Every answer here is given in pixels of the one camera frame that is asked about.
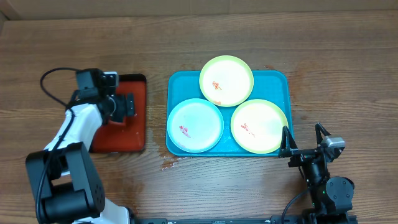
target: plate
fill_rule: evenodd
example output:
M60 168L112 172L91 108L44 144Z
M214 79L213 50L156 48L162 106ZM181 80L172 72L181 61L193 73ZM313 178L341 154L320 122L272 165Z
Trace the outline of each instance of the plate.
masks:
M214 147L224 130L223 115L207 100L194 98L179 103L167 119L172 142L186 152L205 152Z
M243 60L224 55L206 63L200 72L199 85L208 101L218 106L236 106L249 97L254 78Z
M239 105L231 118L231 132L245 150L265 154L277 150L282 128L288 126L283 111L267 100L249 100Z

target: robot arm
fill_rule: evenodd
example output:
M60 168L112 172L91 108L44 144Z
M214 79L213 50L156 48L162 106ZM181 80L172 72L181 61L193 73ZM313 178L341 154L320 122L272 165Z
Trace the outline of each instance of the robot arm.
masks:
M45 171L39 198L40 212L36 214L44 223L121 223L129 224L129 209L115 205L105 197L100 177L88 151L97 129L108 121L123 122L125 116L134 115L134 96L117 95L119 76L116 72L98 69L76 72L79 90L69 103L65 120L43 151L27 156L26 168L35 200L44 164L54 150ZM57 148L58 140L67 130ZM52 180L70 175L72 181L53 185Z

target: wooden table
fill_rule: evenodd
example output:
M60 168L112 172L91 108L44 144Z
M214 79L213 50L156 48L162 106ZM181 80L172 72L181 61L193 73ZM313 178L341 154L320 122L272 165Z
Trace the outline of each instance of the wooden table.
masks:
M288 159L176 158L165 146L167 82L235 55L289 79L300 148L314 147L321 121L346 140L329 165L356 184L361 223L398 218L398 11L133 17L6 22L0 36L0 222L35 223L25 157L43 149L64 109L40 90L55 67L100 68L147 77L142 154L92 154L106 195L139 217L239 218L281 214L305 188ZM67 100L70 72L48 89ZM289 213L310 205L308 197Z

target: blue tray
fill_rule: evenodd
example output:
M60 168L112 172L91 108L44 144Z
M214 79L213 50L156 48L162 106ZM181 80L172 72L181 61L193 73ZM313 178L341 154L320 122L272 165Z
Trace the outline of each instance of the blue tray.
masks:
M169 80L167 95L167 118L175 106L191 98L206 99L199 87L200 71L181 71L174 73ZM289 131L293 135L292 110L290 109L289 88L286 77L275 70L254 70L253 91L247 100L263 99L275 103L286 115ZM279 150L268 154L254 154L239 146L231 133L231 117L238 106L221 107L224 118L224 131L217 145L206 152L189 153L179 149L170 139L166 130L166 146L176 156L278 156Z

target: yellow plate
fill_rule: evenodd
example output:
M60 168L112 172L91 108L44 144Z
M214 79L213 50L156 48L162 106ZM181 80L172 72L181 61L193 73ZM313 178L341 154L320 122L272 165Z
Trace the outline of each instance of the yellow plate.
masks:
M288 126L283 111L267 100L249 100L239 105L231 118L231 132L245 150L266 154L277 150L282 128Z
M236 106L249 97L254 79L244 61L224 55L206 63L200 72L199 85L208 101L218 106Z

